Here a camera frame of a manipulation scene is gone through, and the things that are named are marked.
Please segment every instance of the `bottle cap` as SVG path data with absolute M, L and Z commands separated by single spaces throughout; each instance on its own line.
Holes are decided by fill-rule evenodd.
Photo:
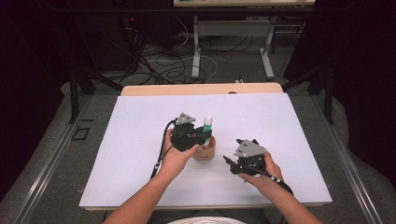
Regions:
M 213 117 L 205 116 L 204 124 L 212 124 Z

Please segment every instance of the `white paper sheet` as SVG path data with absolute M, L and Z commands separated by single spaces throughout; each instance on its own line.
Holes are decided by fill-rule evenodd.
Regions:
M 257 139 L 282 168 L 302 203 L 329 203 L 324 183 L 286 93 L 183 96 L 121 96 L 115 105 L 80 201 L 87 209 L 117 207 L 144 186 L 160 151 L 165 125 L 184 112 L 195 128 L 213 117 L 216 155 L 190 159 L 158 206 L 239 206 L 270 204 L 233 175 L 223 155 L 236 161 L 236 139 Z

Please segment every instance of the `white table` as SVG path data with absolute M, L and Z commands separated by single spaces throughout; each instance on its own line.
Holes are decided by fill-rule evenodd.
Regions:
M 207 94 L 199 93 L 200 87 Z M 238 93 L 226 94 L 229 91 Z M 332 201 L 289 96 L 275 83 L 257 83 L 125 90 L 115 105 L 79 206 L 88 210 L 115 209 L 145 185 L 158 157 L 163 129 L 181 112 L 197 119 L 195 127 L 203 125 L 204 116 L 214 117 L 216 155 L 211 161 L 190 159 L 157 209 L 271 205 L 254 187 L 233 175 L 222 158 L 225 155 L 237 159 L 233 152 L 238 138 L 255 138 L 272 153 L 300 202 Z
M 174 0 L 175 7 L 276 7 L 313 5 L 315 0 Z M 194 17 L 194 58 L 192 77 L 199 76 L 201 49 L 200 35 L 255 35 L 265 36 L 264 48 L 260 49 L 262 64 L 268 78 L 274 78 L 268 52 L 271 46 L 276 17 L 269 21 L 198 21 Z

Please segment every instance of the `forearm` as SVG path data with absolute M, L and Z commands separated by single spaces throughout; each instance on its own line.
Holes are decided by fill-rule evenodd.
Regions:
M 322 223 L 308 209 L 306 209 L 292 194 L 282 189 L 268 178 L 265 188 L 259 191 L 270 200 L 289 224 L 295 223 Z
M 172 178 L 157 174 L 106 220 L 108 223 L 147 223 Z
M 293 195 L 280 190 L 271 195 L 269 199 L 289 224 L 322 223 L 308 209 L 306 209 Z

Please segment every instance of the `person's arm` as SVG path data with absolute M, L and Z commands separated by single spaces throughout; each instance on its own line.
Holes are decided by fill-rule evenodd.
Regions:
M 171 133 L 172 130 L 168 130 L 166 134 L 164 150 L 172 146 Z M 146 224 L 166 188 L 180 174 L 187 160 L 194 155 L 198 147 L 198 145 L 195 145 L 184 152 L 171 147 L 168 152 L 164 152 L 166 155 L 163 157 L 163 164 L 158 174 L 115 210 L 104 223 Z
M 280 167 L 274 163 L 270 153 L 264 154 L 265 169 L 270 175 L 273 175 L 283 181 Z M 262 175 L 254 177 L 246 174 L 239 176 L 256 187 L 259 192 L 270 200 L 282 213 L 283 217 L 289 224 L 302 223 L 322 223 L 308 209 L 306 209 L 293 195 L 272 181 L 269 177 Z

